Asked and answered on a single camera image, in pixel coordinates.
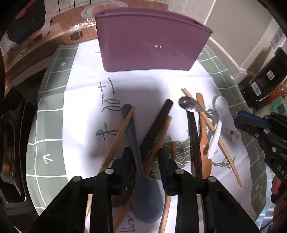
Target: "chopstick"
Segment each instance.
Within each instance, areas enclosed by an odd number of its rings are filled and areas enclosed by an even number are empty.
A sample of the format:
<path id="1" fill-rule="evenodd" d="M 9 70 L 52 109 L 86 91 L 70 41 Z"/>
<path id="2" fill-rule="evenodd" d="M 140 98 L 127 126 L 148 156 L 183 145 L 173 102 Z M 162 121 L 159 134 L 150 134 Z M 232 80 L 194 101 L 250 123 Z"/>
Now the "chopstick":
<path id="1" fill-rule="evenodd" d="M 193 98 L 192 95 L 186 90 L 186 88 L 183 88 L 181 90 L 186 96 Z M 213 124 L 210 122 L 210 120 L 208 119 L 208 116 L 206 115 L 206 113 L 205 112 L 200 112 L 200 114 L 205 119 L 208 127 L 214 132 L 215 128 L 214 128 Z M 220 147 L 222 148 L 222 150 L 223 150 L 223 152 L 224 152 L 224 154 L 225 154 L 225 156 L 226 156 L 226 158 L 227 158 L 227 160 L 228 160 L 228 162 L 229 162 L 229 164 L 230 164 L 230 166 L 232 168 L 232 171 L 234 172 L 234 175 L 236 177 L 237 183 L 239 184 L 240 187 L 242 187 L 242 183 L 241 183 L 240 177 L 238 175 L 237 169 L 236 169 L 236 167 L 234 165 L 234 162 L 233 162 L 228 150 L 226 149 L 223 141 L 221 140 L 221 138 L 219 138 L 218 143 L 219 143 Z"/>
<path id="2" fill-rule="evenodd" d="M 148 159 L 148 163 L 147 165 L 144 167 L 144 173 L 146 176 L 148 176 L 148 174 L 150 173 L 150 170 L 152 169 L 152 165 L 154 163 L 154 160 L 155 160 L 155 156 L 159 150 L 159 148 L 161 148 L 162 146 L 162 143 L 163 143 L 163 140 L 164 140 L 164 137 L 166 135 L 166 132 L 167 132 L 167 129 L 169 127 L 169 124 L 171 122 L 171 116 L 167 116 L 166 118 L 166 121 L 164 123 L 164 126 L 162 128 L 162 131 L 159 135 L 159 138 L 158 140 L 156 141 L 156 145 L 154 147 L 154 150 L 152 152 L 152 155 L 149 157 Z M 117 211 L 117 216 L 120 216 L 118 217 L 117 219 L 115 219 L 113 225 L 114 225 L 114 232 L 117 231 L 117 229 L 119 228 L 120 224 L 122 223 L 122 221 L 125 219 L 127 213 L 130 211 L 131 209 L 131 197 L 129 198 L 129 200 L 126 202 L 126 204 L 124 204 L 122 207 L 120 207 L 122 209 L 120 209 L 119 211 Z"/>
<path id="3" fill-rule="evenodd" d="M 116 135 L 116 137 L 115 137 L 115 139 L 114 139 L 114 141 L 112 143 L 112 146 L 110 147 L 110 149 L 109 149 L 109 151 L 108 151 L 108 153 L 107 153 L 107 155 L 105 157 L 105 160 L 102 163 L 102 166 L 100 168 L 99 173 L 108 168 L 108 166 L 109 166 L 109 164 L 110 164 L 110 162 L 112 160 L 112 157 L 113 157 L 113 155 L 114 155 L 114 153 L 116 151 L 116 148 L 117 148 L 119 142 L 121 141 L 121 138 L 122 138 L 122 136 L 123 136 L 123 134 L 124 134 L 124 132 L 126 130 L 126 127 L 127 127 L 128 123 L 129 123 L 134 111 L 135 111 L 135 107 L 132 107 L 131 110 L 129 111 L 129 114 L 127 115 L 126 119 L 124 120 L 124 122 L 123 122 L 123 124 L 122 124 L 122 126 L 121 126 L 121 128 L 120 128 L 120 130 L 118 132 L 118 134 Z M 86 209 L 86 218 L 85 219 L 87 219 L 87 216 L 88 216 L 88 214 L 89 214 L 89 212 L 91 210 L 92 199 L 93 199 L 93 195 L 89 194 L 88 195 L 88 201 L 87 201 L 87 209 Z"/>
<path id="4" fill-rule="evenodd" d="M 175 161 L 176 159 L 176 156 L 175 156 L 176 151 L 177 151 L 177 143 L 173 141 L 171 145 L 171 152 L 170 152 L 170 159 L 172 161 Z M 169 212 L 169 207 L 170 207 L 170 201 L 171 201 L 171 196 L 165 195 L 163 214 L 162 214 L 162 218 L 160 221 L 160 228 L 158 230 L 158 233 L 164 233 L 166 222 L 167 222 L 167 217 L 168 217 L 168 212 Z"/>

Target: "white plastic spoon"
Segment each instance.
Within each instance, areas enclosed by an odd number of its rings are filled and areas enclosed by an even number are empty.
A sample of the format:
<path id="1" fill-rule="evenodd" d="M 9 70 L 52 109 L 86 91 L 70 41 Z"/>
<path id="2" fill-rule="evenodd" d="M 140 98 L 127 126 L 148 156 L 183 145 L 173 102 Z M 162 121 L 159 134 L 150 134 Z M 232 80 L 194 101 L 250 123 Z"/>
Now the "white plastic spoon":
<path id="1" fill-rule="evenodd" d="M 209 145 L 209 149 L 207 151 L 207 158 L 211 159 L 214 155 L 214 153 L 216 152 L 217 149 L 217 144 L 218 144 L 218 140 L 219 140 L 219 136 L 220 136 L 220 132 L 221 132 L 221 127 L 222 127 L 222 120 L 223 120 L 223 116 L 225 116 L 228 113 L 228 103 L 226 101 L 226 99 L 222 96 L 219 96 L 216 98 L 215 100 L 215 110 L 219 116 L 218 118 L 218 124 L 214 133 L 214 136 L 211 140 L 211 143 Z"/>

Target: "barcode label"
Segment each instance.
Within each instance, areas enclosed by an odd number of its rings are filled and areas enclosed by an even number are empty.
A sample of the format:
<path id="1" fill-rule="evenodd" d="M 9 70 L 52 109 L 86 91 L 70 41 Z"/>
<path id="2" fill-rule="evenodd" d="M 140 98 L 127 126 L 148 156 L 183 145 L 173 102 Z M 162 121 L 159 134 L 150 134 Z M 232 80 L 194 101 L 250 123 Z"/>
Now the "barcode label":
<path id="1" fill-rule="evenodd" d="M 260 89 L 257 86 L 256 82 L 253 82 L 251 84 L 251 87 L 252 87 L 253 91 L 255 92 L 256 96 L 259 96 L 260 94 L 262 94 L 262 92 L 260 91 Z"/>
<path id="2" fill-rule="evenodd" d="M 267 77 L 269 78 L 269 80 L 271 81 L 275 75 L 273 74 L 272 70 L 269 70 L 267 73 L 266 73 Z"/>

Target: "teal object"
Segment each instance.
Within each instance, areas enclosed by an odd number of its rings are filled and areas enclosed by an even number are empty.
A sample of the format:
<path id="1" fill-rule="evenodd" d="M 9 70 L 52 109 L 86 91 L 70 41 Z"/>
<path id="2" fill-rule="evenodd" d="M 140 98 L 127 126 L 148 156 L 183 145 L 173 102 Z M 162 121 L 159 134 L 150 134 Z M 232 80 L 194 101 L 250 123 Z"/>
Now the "teal object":
<path id="1" fill-rule="evenodd" d="M 272 108 L 275 113 L 286 114 L 287 110 L 281 96 L 271 102 Z"/>

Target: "silver spoon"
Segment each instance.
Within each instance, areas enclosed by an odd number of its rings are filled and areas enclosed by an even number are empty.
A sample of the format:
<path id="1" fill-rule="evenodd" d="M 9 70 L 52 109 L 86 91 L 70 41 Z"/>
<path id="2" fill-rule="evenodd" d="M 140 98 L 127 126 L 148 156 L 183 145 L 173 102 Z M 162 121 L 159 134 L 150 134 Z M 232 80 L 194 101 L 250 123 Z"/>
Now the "silver spoon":
<path id="1" fill-rule="evenodd" d="M 200 104 L 195 99 L 188 97 L 188 96 L 183 96 L 179 99 L 179 106 L 189 112 L 205 112 L 203 108 L 200 106 Z M 215 119 L 211 114 L 206 113 L 206 115 L 210 117 L 211 119 L 215 120 L 216 122 L 218 122 L 218 120 Z M 233 130 L 228 130 L 224 126 L 222 127 L 231 134 L 231 139 L 233 141 L 236 141 L 240 138 L 241 134 L 239 131 L 234 132 Z"/>
<path id="2" fill-rule="evenodd" d="M 125 104 L 122 107 L 125 118 L 127 117 L 131 108 L 132 106 L 130 104 Z M 133 116 L 127 125 L 127 134 L 137 168 L 135 174 L 135 187 L 131 195 L 133 213 L 142 222 L 153 223 L 162 215 L 163 200 L 159 187 L 154 185 L 144 175 L 139 147 L 137 145 L 137 135 L 135 132 L 135 121 Z"/>

